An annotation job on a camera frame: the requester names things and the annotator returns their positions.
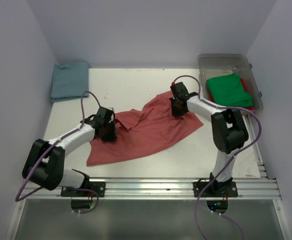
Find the glass panel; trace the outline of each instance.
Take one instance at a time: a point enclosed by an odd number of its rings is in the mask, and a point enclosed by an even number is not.
[[[198,240],[194,200],[106,200],[77,217],[69,199],[28,199],[16,240]],[[272,200],[229,200],[225,215],[236,220],[247,240],[283,240]],[[205,200],[198,210],[210,240],[240,240],[238,228],[211,214]]]

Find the green cloth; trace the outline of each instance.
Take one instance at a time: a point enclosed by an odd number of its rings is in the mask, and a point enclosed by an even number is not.
[[[251,107],[252,97],[245,92],[241,78],[236,73],[207,80],[208,89],[218,105],[226,107]]]

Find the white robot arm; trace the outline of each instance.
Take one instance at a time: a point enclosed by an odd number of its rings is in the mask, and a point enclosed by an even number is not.
[[[42,160],[33,171],[29,180],[47,190],[57,187],[74,189],[91,189],[89,176],[74,169],[64,169],[65,158],[81,145],[95,138],[103,142],[116,141],[115,113],[105,107],[100,107],[93,114],[82,121],[77,127],[65,134],[50,139],[37,139],[29,152],[24,165],[22,176],[26,179],[43,154],[49,148],[46,160]]]
[[[225,167],[233,153],[242,148],[249,139],[241,112],[237,109],[223,110],[220,109],[221,106],[218,109],[215,103],[200,99],[197,92],[189,93],[182,82],[172,84],[170,89],[173,95],[170,102],[174,117],[192,112],[211,122],[213,141],[217,147],[215,167],[209,176],[212,180]],[[234,163],[235,161],[232,161],[211,185],[214,196],[223,196],[226,188],[233,184]]]

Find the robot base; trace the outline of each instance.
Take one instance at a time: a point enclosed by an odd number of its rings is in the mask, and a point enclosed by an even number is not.
[[[200,192],[208,183],[211,182],[213,179],[212,173],[210,173],[209,179],[210,181],[195,181],[192,183],[193,186],[193,191],[194,191],[194,196],[197,198]],[[203,193],[202,197],[204,198],[224,198],[224,197],[229,197],[229,198],[236,198],[238,197],[238,192],[237,192],[237,186],[236,183],[233,182],[233,178],[225,181],[225,182],[217,182],[216,180],[214,183],[206,189],[206,191]]]

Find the red cloth in bin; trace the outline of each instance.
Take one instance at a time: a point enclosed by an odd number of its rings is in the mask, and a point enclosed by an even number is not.
[[[203,123],[194,113],[172,116],[170,91],[157,95],[138,111],[116,113],[115,142],[90,142],[87,166],[137,159],[165,150],[186,138]]]

